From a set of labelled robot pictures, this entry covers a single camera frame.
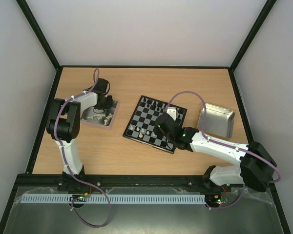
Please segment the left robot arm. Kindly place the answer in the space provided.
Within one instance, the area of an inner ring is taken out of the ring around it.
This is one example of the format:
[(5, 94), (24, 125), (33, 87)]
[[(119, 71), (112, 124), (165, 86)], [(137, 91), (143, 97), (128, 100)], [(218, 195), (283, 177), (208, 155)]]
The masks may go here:
[(94, 84), (80, 94), (67, 99), (55, 98), (51, 102), (46, 131), (55, 140), (63, 161), (63, 178), (93, 188), (84, 178), (84, 166), (81, 162), (76, 138), (80, 132), (81, 113), (92, 107), (95, 110), (107, 110), (115, 101), (108, 95), (110, 83), (106, 79), (96, 78)]

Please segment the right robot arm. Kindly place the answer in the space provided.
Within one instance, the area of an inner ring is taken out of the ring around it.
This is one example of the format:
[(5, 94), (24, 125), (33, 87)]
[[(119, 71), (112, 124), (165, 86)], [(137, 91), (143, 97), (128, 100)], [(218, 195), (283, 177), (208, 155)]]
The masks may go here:
[(167, 113), (157, 117), (155, 125), (176, 148), (208, 154), (232, 164), (207, 169), (203, 185), (209, 191), (226, 184), (245, 184), (253, 190), (265, 192), (272, 182), (277, 165), (259, 142), (247, 145), (208, 136), (198, 129), (182, 127)]

